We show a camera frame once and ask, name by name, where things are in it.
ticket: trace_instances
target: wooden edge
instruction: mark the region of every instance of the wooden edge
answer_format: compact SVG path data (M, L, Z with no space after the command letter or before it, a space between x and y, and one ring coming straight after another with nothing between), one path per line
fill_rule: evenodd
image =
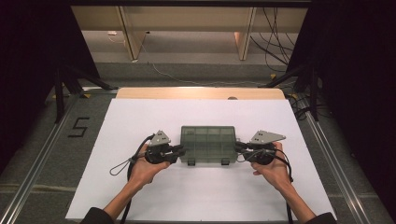
M138 87L121 88L118 99L238 99L284 100L280 89L211 87Z

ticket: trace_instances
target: black sleeve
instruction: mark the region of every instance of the black sleeve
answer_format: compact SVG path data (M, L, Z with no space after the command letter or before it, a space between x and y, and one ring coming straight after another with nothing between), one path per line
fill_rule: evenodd
M113 219L102 209L92 207L80 224L114 224Z
M312 218L311 220L307 221L305 224L336 224L332 213L324 213L317 217Z

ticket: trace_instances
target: white table surface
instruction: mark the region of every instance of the white table surface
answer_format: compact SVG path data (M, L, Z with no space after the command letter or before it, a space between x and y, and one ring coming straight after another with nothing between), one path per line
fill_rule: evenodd
M234 126L247 142L258 131L286 135L293 185L316 214L332 212L297 121L287 100L113 99L78 185L67 219L81 220L104 208L126 183L126 169L109 170L130 158L149 135L163 130L180 143L181 126ZM287 220L286 203L249 162L172 164L133 198L127 219L136 222L264 222Z

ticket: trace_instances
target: forearm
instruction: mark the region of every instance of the forearm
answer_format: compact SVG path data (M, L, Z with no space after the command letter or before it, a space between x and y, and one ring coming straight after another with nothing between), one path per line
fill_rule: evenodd
M134 181L128 182L121 192L105 207L104 211L115 221L127 203L131 201L141 188Z
M316 216L299 196L292 184L280 188L279 192L285 198L300 223L305 223Z

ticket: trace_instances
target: clear plastic box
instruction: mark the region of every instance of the clear plastic box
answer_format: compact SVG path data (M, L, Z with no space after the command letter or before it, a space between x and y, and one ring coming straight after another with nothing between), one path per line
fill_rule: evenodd
M229 165L237 158L233 126L182 126L180 144L187 149L180 159L188 165L196 162Z

